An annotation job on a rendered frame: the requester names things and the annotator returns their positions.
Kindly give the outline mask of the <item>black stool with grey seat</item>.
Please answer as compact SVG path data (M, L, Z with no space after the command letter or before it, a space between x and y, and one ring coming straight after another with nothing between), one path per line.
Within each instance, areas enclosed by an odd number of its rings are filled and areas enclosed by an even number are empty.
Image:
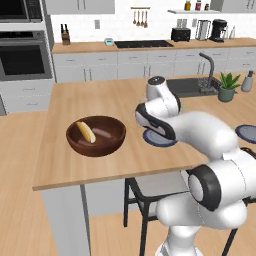
M139 256L145 255L147 226L158 220L169 228L155 256L203 256L194 245L198 230L235 229L247 216L241 201L224 205L225 185L216 171L201 165L125 180L124 204L136 203L142 214Z

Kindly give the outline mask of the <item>steel wall oven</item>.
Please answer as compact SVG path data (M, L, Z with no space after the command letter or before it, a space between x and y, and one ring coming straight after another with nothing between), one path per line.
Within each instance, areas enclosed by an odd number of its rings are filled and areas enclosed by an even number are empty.
M43 31L0 32L0 81L51 78Z

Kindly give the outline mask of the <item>grey soap dispenser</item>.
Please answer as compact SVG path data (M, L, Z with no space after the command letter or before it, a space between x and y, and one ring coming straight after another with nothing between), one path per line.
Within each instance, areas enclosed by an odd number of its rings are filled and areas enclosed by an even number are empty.
M248 75L244 78L244 81L241 85L241 91L242 92L249 92L252 88L252 83L253 83L253 74L254 72L250 70L248 72Z

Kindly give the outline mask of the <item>pinkish brown sausage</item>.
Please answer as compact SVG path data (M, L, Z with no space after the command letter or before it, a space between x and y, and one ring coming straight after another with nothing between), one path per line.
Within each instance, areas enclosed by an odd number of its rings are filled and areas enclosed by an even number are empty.
M100 135L102 137L105 137L105 138L108 138L108 139L112 138L110 133L108 133L104 130L101 130L99 128L93 128L92 131L93 131L94 134Z

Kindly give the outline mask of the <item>grey drawers under oven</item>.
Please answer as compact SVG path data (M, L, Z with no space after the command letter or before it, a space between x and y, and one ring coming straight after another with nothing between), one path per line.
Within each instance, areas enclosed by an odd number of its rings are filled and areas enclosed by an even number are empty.
M47 110L52 79L0 82L0 96L8 113Z

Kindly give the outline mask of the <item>brown wooden bowl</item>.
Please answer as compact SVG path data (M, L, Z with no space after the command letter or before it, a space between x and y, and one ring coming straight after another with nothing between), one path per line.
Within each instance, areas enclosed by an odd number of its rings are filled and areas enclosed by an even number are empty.
M89 157L101 157L116 151L123 143L126 136L125 125L109 116L89 116L80 119L91 129L99 128L111 134L108 139L95 134L96 142L90 143L85 140L76 122L73 122L66 131L66 138L71 148L77 153Z

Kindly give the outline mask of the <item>grey plate with blue rim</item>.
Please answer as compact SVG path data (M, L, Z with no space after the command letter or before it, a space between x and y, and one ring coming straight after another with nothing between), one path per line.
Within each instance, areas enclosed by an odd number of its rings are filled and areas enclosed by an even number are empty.
M177 141L166 139L165 137L157 134L156 132L146 129L143 132L143 139L150 145L155 147L170 147L174 146Z
M239 125L235 129L236 134L243 140L251 144L256 144L256 126L254 125Z

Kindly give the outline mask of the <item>white wall shelf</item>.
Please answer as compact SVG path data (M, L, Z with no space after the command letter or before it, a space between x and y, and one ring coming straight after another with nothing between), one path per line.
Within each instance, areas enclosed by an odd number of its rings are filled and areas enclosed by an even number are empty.
M169 13L173 13L173 14L220 14L220 11L216 11L216 10L190 10L190 11L186 11L186 10L167 10L167 12Z

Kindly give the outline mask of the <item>dark grey sink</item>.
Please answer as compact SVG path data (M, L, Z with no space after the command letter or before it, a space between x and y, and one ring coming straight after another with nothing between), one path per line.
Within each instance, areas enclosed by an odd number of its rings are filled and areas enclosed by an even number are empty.
M208 80L208 77L169 79L167 80L167 86L179 98L217 95L221 82L212 77L211 87L207 89Z

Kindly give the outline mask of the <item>black microwave oven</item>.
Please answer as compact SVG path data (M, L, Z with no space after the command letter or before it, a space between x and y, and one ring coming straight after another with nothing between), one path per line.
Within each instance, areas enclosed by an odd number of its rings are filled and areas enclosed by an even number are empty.
M40 0L0 0L0 23L40 23Z

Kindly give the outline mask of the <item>black hob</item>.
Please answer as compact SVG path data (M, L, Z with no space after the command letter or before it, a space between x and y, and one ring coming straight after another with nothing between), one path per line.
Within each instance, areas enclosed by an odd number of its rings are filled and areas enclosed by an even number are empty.
M115 41L118 49L174 47L165 40Z

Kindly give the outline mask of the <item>grey lower cupboard run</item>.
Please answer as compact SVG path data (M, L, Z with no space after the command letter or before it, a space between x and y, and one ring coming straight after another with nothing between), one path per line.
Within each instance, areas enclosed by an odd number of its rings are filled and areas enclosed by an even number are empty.
M54 54L58 83L256 71L256 47Z

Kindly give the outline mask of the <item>wooden knife block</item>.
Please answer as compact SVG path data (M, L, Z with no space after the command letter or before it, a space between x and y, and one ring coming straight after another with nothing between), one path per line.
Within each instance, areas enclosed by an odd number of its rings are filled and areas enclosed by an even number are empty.
M70 44L70 35L66 24L61 25L61 37L63 45Z

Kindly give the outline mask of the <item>green plant in grey pot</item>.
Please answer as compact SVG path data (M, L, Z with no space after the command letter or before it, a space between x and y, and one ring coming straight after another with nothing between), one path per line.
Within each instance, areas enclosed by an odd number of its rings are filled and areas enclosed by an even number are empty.
M220 73L221 85L218 91L218 99L221 102L227 103L233 99L235 94L235 89L240 87L240 84L238 84L239 78L240 78L240 75L233 77L231 73L228 73L227 75Z

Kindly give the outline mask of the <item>grey kitchen island base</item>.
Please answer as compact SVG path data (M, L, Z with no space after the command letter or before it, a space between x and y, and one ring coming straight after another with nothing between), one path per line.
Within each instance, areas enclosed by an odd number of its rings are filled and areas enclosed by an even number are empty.
M58 256L91 256L89 218L122 213L125 180L42 190Z

